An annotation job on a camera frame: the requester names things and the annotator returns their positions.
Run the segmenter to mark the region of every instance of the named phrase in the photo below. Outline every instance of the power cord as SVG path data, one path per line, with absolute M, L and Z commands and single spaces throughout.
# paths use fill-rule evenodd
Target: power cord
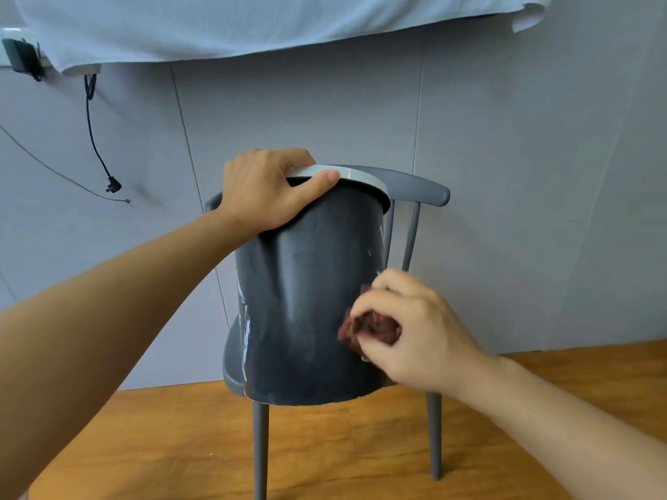
M 96 197 L 102 198 L 102 199 L 104 199 L 104 200 L 109 200 L 109 201 L 112 201 L 112 202 L 125 202 L 125 203 L 130 203 L 130 202 L 132 201 L 132 200 L 128 200 L 128 199 L 121 200 L 121 199 L 118 199 L 118 198 L 108 198 L 108 197 L 105 197 L 105 196 L 103 196 L 103 195 L 101 195 L 101 194 L 97 194 L 95 191 L 91 191 L 91 190 L 88 189 L 86 186 L 82 186 L 82 185 L 79 184 L 77 181 L 73 181 L 73 180 L 72 180 L 70 177 L 68 177 L 67 175 L 63 175 L 63 174 L 61 174 L 58 170 L 54 170 L 53 168 L 51 168 L 50 166 L 48 166 L 48 165 L 47 165 L 46 163 L 44 163 L 41 159 L 39 159 L 37 156 L 35 156 L 32 152 L 30 152 L 29 150 L 27 150 L 27 149 L 21 144 L 21 142 L 19 142 L 17 139 L 15 139 L 15 138 L 13 137 L 13 135 L 12 135 L 9 131 L 7 131 L 7 130 L 5 129 L 5 127 L 4 127 L 3 125 L 0 125 L 0 130 L 2 130 L 3 132 L 5 132 L 5 134 L 11 139 L 11 141 L 14 142 L 17 146 L 19 146 L 19 147 L 23 150 L 23 152 L 25 152 L 30 158 L 32 158 L 32 159 L 34 159 L 35 161 L 37 161 L 40 165 L 42 165 L 42 166 L 45 167 L 46 169 L 48 169 L 48 170 L 50 170 L 51 172 L 53 172 L 55 175 L 58 175 L 58 176 L 62 177 L 62 178 L 65 179 L 66 181 L 69 181 L 70 183 L 74 184 L 75 186 L 79 186 L 79 187 L 80 187 L 81 189 L 83 189 L 84 191 L 87 191 L 87 192 L 89 192 L 90 194 L 94 194 Z
M 90 81 L 88 80 L 88 75 L 83 76 L 83 85 L 85 87 L 85 116 L 86 119 L 88 120 L 88 134 L 90 135 L 90 142 L 93 145 L 93 150 L 95 150 L 95 153 L 97 155 L 97 159 L 99 159 L 99 162 L 102 164 L 102 168 L 104 168 L 104 171 L 107 173 L 107 177 L 109 177 L 109 185 L 107 186 L 107 192 L 117 192 L 120 191 L 121 185 L 118 180 L 112 176 L 109 173 L 109 170 L 107 169 L 107 166 L 104 164 L 104 159 L 102 159 L 102 156 L 99 155 L 99 151 L 97 150 L 97 146 L 95 145 L 95 139 L 93 138 L 93 129 L 90 125 L 90 102 L 93 100 L 93 97 L 95 96 L 95 86 L 97 85 L 97 74 L 94 73 L 93 75 L 90 75 Z

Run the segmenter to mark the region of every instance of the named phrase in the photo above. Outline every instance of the light blue cloth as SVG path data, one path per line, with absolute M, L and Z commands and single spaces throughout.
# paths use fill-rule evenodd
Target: light blue cloth
M 15 0 L 54 67 L 225 58 L 458 17 L 516 13 L 537 24 L 551 0 Z

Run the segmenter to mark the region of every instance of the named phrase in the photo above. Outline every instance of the dark gray trash can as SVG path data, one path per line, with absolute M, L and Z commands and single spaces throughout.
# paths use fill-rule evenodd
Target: dark gray trash can
M 288 174 L 298 185 L 326 167 Z M 385 375 L 338 342 L 346 308 L 384 269 L 384 184 L 350 168 L 295 219 L 236 251 L 246 395 L 316 405 L 367 395 Z

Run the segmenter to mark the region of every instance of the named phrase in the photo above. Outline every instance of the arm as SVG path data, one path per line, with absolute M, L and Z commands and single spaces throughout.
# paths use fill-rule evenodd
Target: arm
M 449 395 L 484 413 L 580 499 L 662 499 L 667 445 L 501 357 L 486 355 L 447 302 L 389 269 L 356 301 L 403 327 L 392 347 L 360 336 L 392 379 Z
M 0 498 L 16 499 L 102 408 L 188 294 L 251 236 L 294 218 L 335 172 L 291 188 L 304 149 L 225 166 L 219 209 L 0 313 Z

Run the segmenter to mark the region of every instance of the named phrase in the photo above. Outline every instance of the chair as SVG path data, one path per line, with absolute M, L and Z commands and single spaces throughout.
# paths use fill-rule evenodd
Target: chair
M 415 175 L 387 170 L 385 168 L 360 167 L 355 165 L 341 165 L 355 170 L 369 173 L 385 183 L 391 199 L 391 207 L 385 216 L 384 235 L 384 265 L 387 266 L 389 259 L 389 248 L 392 243 L 392 231 L 394 227 L 394 211 L 396 201 L 410 201 L 412 205 L 412 216 L 407 229 L 407 242 L 403 256 L 402 269 L 408 271 L 417 226 L 419 223 L 420 209 L 422 203 L 444 207 L 450 200 L 450 190 L 441 184 L 428 181 Z M 222 194 L 218 193 L 205 205 L 205 210 L 217 209 L 220 206 Z M 242 354 L 241 331 L 239 329 L 238 316 L 233 322 L 225 352 L 223 355 L 223 377 L 229 390 L 240 397 L 244 393 L 244 374 L 241 366 Z M 253 432 L 254 432 L 254 465 L 255 465 L 255 500 L 266 499 L 267 466 L 269 452 L 269 405 L 253 402 Z M 426 394 L 426 408 L 428 412 L 429 446 L 431 452 L 431 475 L 439 480 L 442 473 L 442 396 L 438 393 Z

